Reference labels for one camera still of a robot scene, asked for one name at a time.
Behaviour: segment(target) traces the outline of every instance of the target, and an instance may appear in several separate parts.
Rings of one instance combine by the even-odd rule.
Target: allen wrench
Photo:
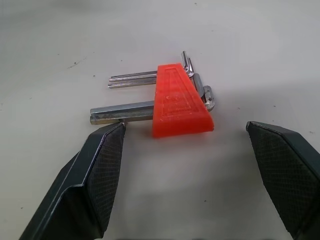
[[[187,52],[183,51],[181,54],[182,64],[184,71],[187,73],[189,78],[192,78],[194,75],[194,71],[192,68],[191,59],[187,56]],[[112,76],[109,79],[108,88],[124,88],[131,86],[141,86],[141,85],[150,85],[155,84],[157,79],[157,71],[149,71],[149,72],[139,72],[139,73],[131,73],[125,75]]]

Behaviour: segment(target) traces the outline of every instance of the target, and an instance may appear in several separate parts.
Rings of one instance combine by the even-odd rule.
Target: white surface
[[[153,99],[154,85],[110,90],[108,77],[155,70],[186,50],[212,86],[215,130],[155,140],[150,121],[130,124],[104,238],[291,239],[245,125],[298,131],[320,151],[319,7],[0,0],[0,238],[19,238],[59,170],[101,127],[90,125],[90,108]]]

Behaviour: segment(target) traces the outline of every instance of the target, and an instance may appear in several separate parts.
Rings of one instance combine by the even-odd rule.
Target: orange plastic holder
[[[180,63],[158,66],[152,135],[154,138],[214,130],[214,122]]]

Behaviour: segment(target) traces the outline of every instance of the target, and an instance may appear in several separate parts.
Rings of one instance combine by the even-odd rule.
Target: textured grip surface
[[[248,132],[263,184],[295,238],[319,208],[320,181],[306,165],[308,159],[302,159],[280,134],[254,124]]]
[[[86,183],[103,232],[107,230],[118,187],[125,131],[125,127],[118,127],[105,137]]]

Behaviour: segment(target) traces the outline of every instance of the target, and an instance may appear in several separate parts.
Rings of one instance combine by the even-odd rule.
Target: hex key set
[[[215,106],[213,92],[210,86],[203,86],[200,75],[194,72],[191,58],[185,51],[182,52],[182,66],[193,83],[205,108],[210,112]],[[157,71],[131,73],[125,75],[112,76],[109,79],[108,87],[123,88],[140,85],[155,84]],[[134,122],[152,120],[154,114],[154,101],[129,103],[115,106],[105,106],[92,108],[90,110],[90,122],[97,124],[112,124],[117,122]]]

